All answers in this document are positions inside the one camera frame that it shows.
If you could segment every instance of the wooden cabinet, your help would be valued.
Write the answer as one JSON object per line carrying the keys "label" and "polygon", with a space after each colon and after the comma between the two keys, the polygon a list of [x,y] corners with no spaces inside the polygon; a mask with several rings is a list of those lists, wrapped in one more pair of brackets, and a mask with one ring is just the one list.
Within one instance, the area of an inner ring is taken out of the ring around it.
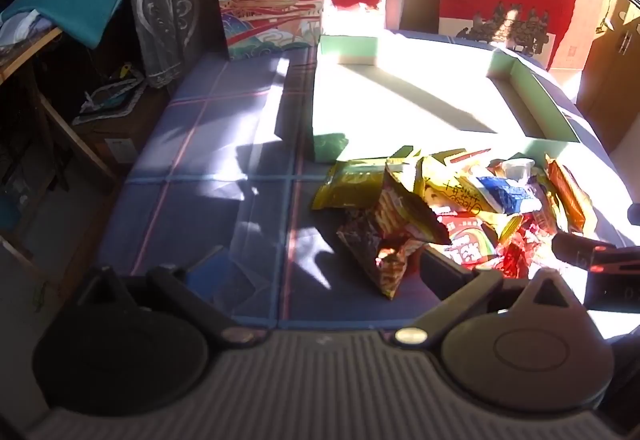
{"label": "wooden cabinet", "polygon": [[604,0],[602,17],[577,107],[610,153],[640,112],[640,8],[630,0]]}

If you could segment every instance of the gray floor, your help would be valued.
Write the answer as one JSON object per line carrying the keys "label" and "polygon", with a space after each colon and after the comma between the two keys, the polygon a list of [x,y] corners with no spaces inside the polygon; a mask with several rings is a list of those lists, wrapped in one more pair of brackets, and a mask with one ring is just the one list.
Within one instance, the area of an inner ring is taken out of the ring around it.
{"label": "gray floor", "polygon": [[[35,184],[44,174],[46,157],[30,150],[24,176]],[[34,254],[34,263],[54,279],[60,279],[103,195],[71,162],[66,170],[68,192],[48,192],[23,243]],[[14,258],[0,247],[0,414],[19,429],[27,428],[46,410],[33,375],[31,353],[58,309],[56,296],[47,291],[44,307],[36,311],[37,283]]]}

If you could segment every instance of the robotic claw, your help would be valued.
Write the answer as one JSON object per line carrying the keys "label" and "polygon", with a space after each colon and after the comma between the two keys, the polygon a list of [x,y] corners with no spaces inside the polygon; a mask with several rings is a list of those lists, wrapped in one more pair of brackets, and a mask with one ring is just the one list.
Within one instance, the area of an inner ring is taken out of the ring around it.
{"label": "robotic claw", "polygon": [[[599,279],[628,279],[638,257],[571,235],[554,252]],[[603,340],[551,269],[529,281],[443,257],[421,267],[443,301],[391,332],[247,329],[184,271],[95,269],[34,351],[51,412],[29,437],[635,438],[639,337]]]}

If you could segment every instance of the blue object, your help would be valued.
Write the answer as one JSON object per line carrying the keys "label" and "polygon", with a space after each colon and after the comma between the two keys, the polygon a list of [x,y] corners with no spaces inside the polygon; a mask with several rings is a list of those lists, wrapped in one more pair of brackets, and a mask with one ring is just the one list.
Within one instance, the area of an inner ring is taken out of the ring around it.
{"label": "blue object", "polygon": [[64,32],[89,48],[96,48],[122,0],[14,0],[0,24],[18,13],[37,10]]}
{"label": "blue object", "polygon": [[478,182],[500,203],[507,214],[531,213],[542,209],[540,200],[529,189],[513,180],[497,176],[479,176]]}
{"label": "blue object", "polygon": [[0,229],[10,231],[20,221],[20,210],[5,193],[0,193]]}

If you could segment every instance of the table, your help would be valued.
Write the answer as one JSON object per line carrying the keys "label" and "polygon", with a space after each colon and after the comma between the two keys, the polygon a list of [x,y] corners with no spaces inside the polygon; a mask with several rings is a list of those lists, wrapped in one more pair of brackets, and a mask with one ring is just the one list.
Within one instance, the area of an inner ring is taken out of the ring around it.
{"label": "table", "polygon": [[0,56],[0,85],[14,73],[20,75],[20,80],[27,89],[29,102],[36,116],[38,130],[40,131],[42,140],[52,161],[51,174],[46,176],[43,185],[36,190],[35,196],[23,212],[20,223],[16,229],[11,233],[0,231],[0,243],[2,243],[2,246],[4,246],[30,274],[44,281],[49,281],[48,276],[44,271],[34,265],[31,260],[33,255],[27,248],[21,245],[18,236],[26,229],[30,220],[33,218],[37,205],[42,198],[44,198],[47,187],[54,177],[58,179],[63,189],[68,189],[68,183],[66,182],[62,165],[54,149],[54,140],[51,134],[50,124],[57,127],[62,135],[69,140],[71,145],[84,155],[102,176],[114,184],[118,180],[118,177],[102,159],[66,124],[65,120],[56,112],[55,108],[38,89],[33,64],[30,60],[39,50],[49,45],[49,43],[53,42],[60,35],[62,35],[62,31],[58,27],[54,27],[48,32],[40,33],[29,40],[18,43],[7,54]]}

